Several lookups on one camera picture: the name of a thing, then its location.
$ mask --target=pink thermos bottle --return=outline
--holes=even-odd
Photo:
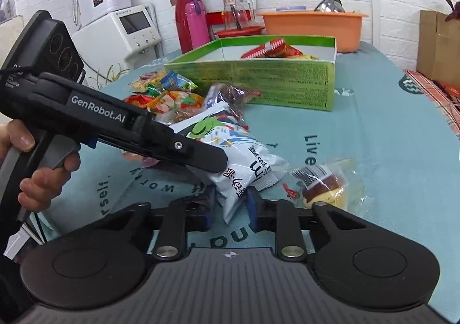
[[[187,15],[193,48],[196,49],[210,42],[203,3],[201,1],[189,2],[185,6],[185,14]]]

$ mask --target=gray base plate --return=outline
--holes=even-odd
[[[159,264],[137,291],[97,310],[34,307],[21,324],[434,324],[428,306],[401,313],[348,307],[316,284],[308,269],[268,248],[194,248],[184,260]]]

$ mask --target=stainless steel bowl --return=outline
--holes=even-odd
[[[315,11],[321,12],[345,12],[340,0],[323,0],[316,7]]]

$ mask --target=screw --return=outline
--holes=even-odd
[[[281,253],[288,258],[297,258],[304,254],[304,250],[299,246],[286,246],[282,248]]]
[[[171,258],[176,256],[178,253],[179,250],[177,250],[174,246],[160,246],[156,250],[156,255],[160,258]]]

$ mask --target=tablecloth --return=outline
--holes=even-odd
[[[140,68],[102,91],[120,99]],[[248,105],[250,132],[290,166],[352,157],[366,196],[355,212],[428,247],[441,276],[430,304],[451,321],[460,318],[459,141],[436,106],[403,72],[371,45],[337,57],[332,112]],[[116,148],[83,147],[81,169],[43,215],[57,233],[69,232],[135,202],[167,206],[199,193],[203,185],[187,169],[141,169]],[[285,198],[277,185],[264,198]],[[226,225],[219,214],[208,233],[189,242],[206,247],[274,246],[269,232],[254,234],[244,207]]]

